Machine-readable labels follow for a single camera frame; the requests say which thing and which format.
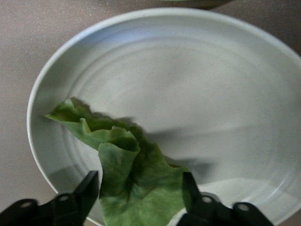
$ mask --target ceramic plate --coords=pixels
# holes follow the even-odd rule
[[[201,191],[227,206],[251,202],[278,224],[301,207],[300,87],[301,59],[252,25],[196,9],[131,12],[84,30],[46,63],[29,100],[29,142],[56,192],[101,172],[95,150],[44,117],[77,97],[141,125]],[[98,203],[89,219],[102,225]]]

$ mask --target white plate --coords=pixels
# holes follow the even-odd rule
[[[77,97],[129,117],[169,162],[188,166],[226,205],[257,205],[275,224],[301,207],[301,59],[242,21],[160,8],[102,21],[63,45],[40,72],[27,129],[42,174],[72,190],[97,153],[45,118]],[[101,225],[98,203],[89,218]]]

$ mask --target green lettuce leaf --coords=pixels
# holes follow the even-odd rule
[[[98,151],[103,168],[100,205],[106,226],[166,226],[184,208],[182,167],[169,166],[136,124],[104,115],[72,98],[48,118]]]

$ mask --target beige countertop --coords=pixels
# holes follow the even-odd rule
[[[26,133],[30,91],[46,61],[72,36],[101,20],[136,9],[170,6],[204,5],[151,0],[2,1],[0,211],[19,199],[35,198],[42,204],[55,195],[34,161]],[[211,10],[254,24],[301,55],[300,0],[234,0]],[[281,226],[296,226],[300,221],[301,211]]]

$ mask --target leaf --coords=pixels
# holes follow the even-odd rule
[[[47,117],[98,151],[103,168],[99,199],[106,226],[166,226],[184,208],[182,173],[188,170],[169,166],[138,125],[95,117],[74,98]]]

